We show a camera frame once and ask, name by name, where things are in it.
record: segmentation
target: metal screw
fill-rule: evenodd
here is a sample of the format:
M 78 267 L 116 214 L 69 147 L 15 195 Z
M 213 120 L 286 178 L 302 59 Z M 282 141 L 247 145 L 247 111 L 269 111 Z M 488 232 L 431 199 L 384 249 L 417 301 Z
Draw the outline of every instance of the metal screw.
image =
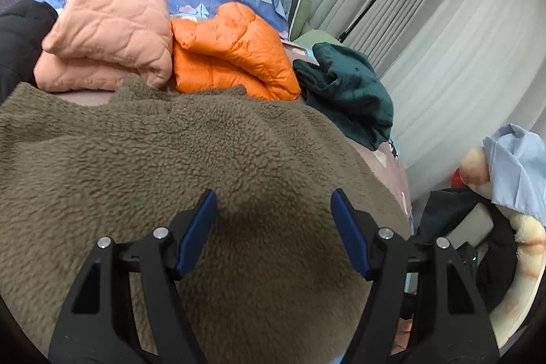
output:
M 108 238 L 108 236 L 103 236 L 101 239 L 97 241 L 97 245 L 102 249 L 105 249 L 106 247 L 110 246 L 111 243 L 112 243 L 112 240 Z
M 394 232 L 387 228 L 383 227 L 382 229 L 379 229 L 379 237 L 382 239 L 391 239 L 394 236 Z
M 154 238 L 156 239 L 163 239 L 169 234 L 169 230 L 167 227 L 157 227 L 154 230 Z
M 449 242 L 449 239 L 447 238 L 438 238 L 436 240 L 436 245 L 440 247 L 441 249 L 447 249 L 447 247 L 449 247 L 451 243 Z

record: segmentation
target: black jacket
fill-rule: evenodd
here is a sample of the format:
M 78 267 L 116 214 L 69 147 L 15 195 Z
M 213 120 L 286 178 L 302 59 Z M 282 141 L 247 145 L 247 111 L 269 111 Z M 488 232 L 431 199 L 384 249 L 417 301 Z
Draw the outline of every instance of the black jacket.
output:
M 42 40 L 57 17 L 51 5 L 34 0 L 21 0 L 0 14 L 0 103 L 20 82 L 35 85 Z

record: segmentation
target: red object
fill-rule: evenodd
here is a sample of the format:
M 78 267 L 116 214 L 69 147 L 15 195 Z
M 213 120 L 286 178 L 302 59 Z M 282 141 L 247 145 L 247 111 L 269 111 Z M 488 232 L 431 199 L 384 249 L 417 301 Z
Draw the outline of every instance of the red object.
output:
M 451 176 L 451 187 L 462 187 L 464 185 L 466 184 L 461 179 L 460 170 L 455 170 L 455 173 L 453 173 L 453 176 Z

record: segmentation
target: orange puffer jacket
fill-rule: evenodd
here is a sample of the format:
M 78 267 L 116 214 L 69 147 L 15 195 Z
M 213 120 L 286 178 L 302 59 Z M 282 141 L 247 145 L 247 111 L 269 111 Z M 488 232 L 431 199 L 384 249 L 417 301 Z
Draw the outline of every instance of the orange puffer jacket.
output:
M 254 98 L 298 98 L 298 80 L 278 33 L 247 6 L 225 3 L 211 20 L 173 19 L 172 25 L 178 91 L 242 84 Z

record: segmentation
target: cloud print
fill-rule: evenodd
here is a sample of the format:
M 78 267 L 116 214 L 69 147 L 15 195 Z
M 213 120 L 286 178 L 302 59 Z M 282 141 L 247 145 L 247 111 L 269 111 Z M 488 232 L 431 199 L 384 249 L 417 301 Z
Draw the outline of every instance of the cloud print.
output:
M 194 9 L 191 5 L 186 5 L 184 7 L 178 7 L 178 11 L 180 13 L 189 13 L 189 14 L 196 14 L 197 10 Z

